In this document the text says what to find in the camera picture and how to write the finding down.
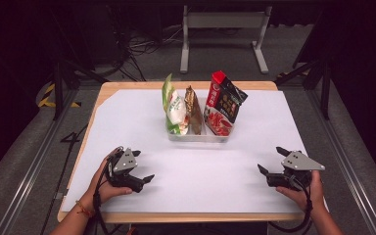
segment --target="bracelet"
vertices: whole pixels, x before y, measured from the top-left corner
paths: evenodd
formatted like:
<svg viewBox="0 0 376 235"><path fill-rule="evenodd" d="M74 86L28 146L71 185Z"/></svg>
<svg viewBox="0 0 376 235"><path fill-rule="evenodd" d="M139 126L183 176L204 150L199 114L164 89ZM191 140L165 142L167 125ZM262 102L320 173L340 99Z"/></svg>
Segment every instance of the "bracelet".
<svg viewBox="0 0 376 235"><path fill-rule="evenodd" d="M89 218L93 217L94 211L88 211L79 200L75 201L75 203L81 208L81 211L77 213L85 213Z"/></svg>

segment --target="gray floor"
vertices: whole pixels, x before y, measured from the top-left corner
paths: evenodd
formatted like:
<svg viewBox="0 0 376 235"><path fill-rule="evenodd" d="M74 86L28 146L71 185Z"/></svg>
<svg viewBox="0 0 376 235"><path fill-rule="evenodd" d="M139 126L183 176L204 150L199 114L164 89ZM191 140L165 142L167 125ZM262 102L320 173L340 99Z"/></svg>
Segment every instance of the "gray floor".
<svg viewBox="0 0 376 235"><path fill-rule="evenodd" d="M189 72L186 74L179 73L180 41L136 59L147 80L164 80L169 73L175 80L210 80L211 73L219 70L225 71L232 80L274 80L278 73L292 69L291 64L310 30L310 26L279 26L267 30L262 51L269 74L259 72L250 45L253 32L244 29L231 36L215 30L194 32L190 41ZM125 67L138 75L130 64L126 63ZM123 78L121 72L108 79L129 80ZM376 165L337 91L331 90L330 121L325 121L318 110L319 89L304 91L300 81L296 78L279 89L285 93L308 154L327 167L322 178L330 212L347 234L376 234ZM81 102L82 106L66 109L58 121L52 121L53 108L41 108L8 151L0 164L0 234L40 233L69 152L69 143L60 141L85 126L99 89L95 82L83 81L78 91L70 93L71 99ZM48 140L47 145L43 146L45 140ZM72 148L57 192L66 193L80 143ZM45 153L41 162L37 162L41 157L39 153ZM32 171L36 172L36 177L28 177ZM25 179L29 179L28 184L25 184ZM11 204L20 192L25 192L21 197L23 200ZM61 200L54 201L45 234L57 225L60 204ZM282 224L292 226L294 223ZM269 234L282 233L270 227ZM308 234L316 233L311 228Z"/></svg>

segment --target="hand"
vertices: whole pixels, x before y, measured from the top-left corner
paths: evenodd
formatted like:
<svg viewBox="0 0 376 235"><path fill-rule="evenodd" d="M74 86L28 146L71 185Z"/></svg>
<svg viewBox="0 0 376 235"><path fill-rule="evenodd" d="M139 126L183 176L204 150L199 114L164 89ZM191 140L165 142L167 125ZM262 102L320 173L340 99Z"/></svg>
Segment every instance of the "hand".
<svg viewBox="0 0 376 235"><path fill-rule="evenodd" d="M285 187L276 187L276 191L295 201L302 211L306 209L306 194L304 191L295 191ZM312 171L312 181L310 183L310 199L314 209L325 207L323 203L323 187L318 170Z"/></svg>
<svg viewBox="0 0 376 235"><path fill-rule="evenodd" d="M97 187L97 182L99 181L100 175L103 174L103 178L101 181L101 186L99 188L99 194L100 194L100 200L101 203L106 203L110 200L110 198L120 195L126 195L131 194L132 190L127 187L113 187L110 182L107 182L106 175L103 173L103 169L105 168L106 163L108 162L107 159L113 155L115 152L118 151L118 148L111 151L102 161L99 168L97 169L96 173L93 175L93 178L91 179L90 185L85 192L84 195L91 195L93 197L93 194Z"/></svg>

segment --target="red snack bag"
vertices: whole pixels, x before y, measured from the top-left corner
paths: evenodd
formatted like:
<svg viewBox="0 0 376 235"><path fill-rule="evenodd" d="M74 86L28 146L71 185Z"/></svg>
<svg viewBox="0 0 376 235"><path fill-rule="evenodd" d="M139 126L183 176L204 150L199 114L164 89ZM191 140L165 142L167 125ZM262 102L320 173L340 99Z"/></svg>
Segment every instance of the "red snack bag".
<svg viewBox="0 0 376 235"><path fill-rule="evenodd" d="M237 88L224 72L216 71L212 74L204 121L215 135L230 134L240 106L247 97L247 94Z"/></svg>

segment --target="food package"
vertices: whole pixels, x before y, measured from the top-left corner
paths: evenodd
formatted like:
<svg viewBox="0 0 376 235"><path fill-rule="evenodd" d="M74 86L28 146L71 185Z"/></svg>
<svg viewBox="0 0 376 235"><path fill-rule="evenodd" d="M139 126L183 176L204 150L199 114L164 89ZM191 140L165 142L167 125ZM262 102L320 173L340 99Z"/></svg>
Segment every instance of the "food package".
<svg viewBox="0 0 376 235"><path fill-rule="evenodd" d="M203 125L203 115L200 104L198 103L197 94L194 89L189 86L185 92L185 104L187 108L187 116L189 118L189 126L196 135L201 135L201 127Z"/></svg>
<svg viewBox="0 0 376 235"><path fill-rule="evenodd" d="M240 106L247 97L224 72L216 71L212 74L204 121L215 135L228 136L231 133Z"/></svg>
<svg viewBox="0 0 376 235"><path fill-rule="evenodd" d="M185 101L170 83L170 74L163 85L163 107L166 113L166 128L171 134L185 135L188 132L188 116Z"/></svg>

